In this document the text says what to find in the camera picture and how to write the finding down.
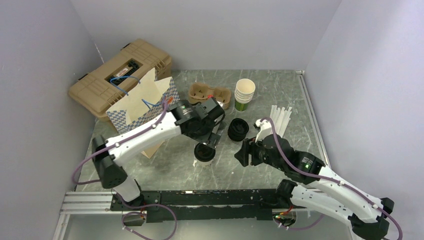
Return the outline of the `black cup lid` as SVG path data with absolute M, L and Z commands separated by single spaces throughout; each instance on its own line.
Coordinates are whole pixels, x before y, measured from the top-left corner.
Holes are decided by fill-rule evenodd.
M 203 143 L 198 143 L 194 147 L 194 157 L 200 161 L 208 161 L 215 157 L 216 150 Z

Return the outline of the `white paper coffee cup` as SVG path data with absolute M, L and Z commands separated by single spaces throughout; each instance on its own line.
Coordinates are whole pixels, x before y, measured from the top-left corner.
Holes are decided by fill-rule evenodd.
M 196 158 L 194 158 L 193 160 L 193 166 L 201 166 L 201 167 L 207 167 L 209 165 L 211 165 L 213 163 L 214 159 L 210 159 L 210 160 L 198 160 Z

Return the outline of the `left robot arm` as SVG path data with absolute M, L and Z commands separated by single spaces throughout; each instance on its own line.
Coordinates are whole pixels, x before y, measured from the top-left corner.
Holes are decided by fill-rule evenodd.
M 179 100 L 133 130 L 108 139 L 96 137 L 92 161 L 102 187 L 115 190 L 129 209 L 139 209 L 144 203 L 141 187 L 123 166 L 144 150 L 180 135 L 214 150 L 221 138 L 214 128 L 225 126 L 223 107 L 214 97 L 195 104 Z

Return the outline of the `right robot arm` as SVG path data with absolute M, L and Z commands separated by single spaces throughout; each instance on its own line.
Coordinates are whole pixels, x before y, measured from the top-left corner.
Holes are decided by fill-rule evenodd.
M 295 150 L 286 139 L 268 135 L 262 140 L 247 138 L 234 157 L 242 166 L 270 165 L 286 178 L 276 189 L 276 203 L 287 208 L 309 208 L 351 226 L 364 240 L 384 240 L 388 215 L 394 202 L 371 196 L 350 185 L 318 157 Z

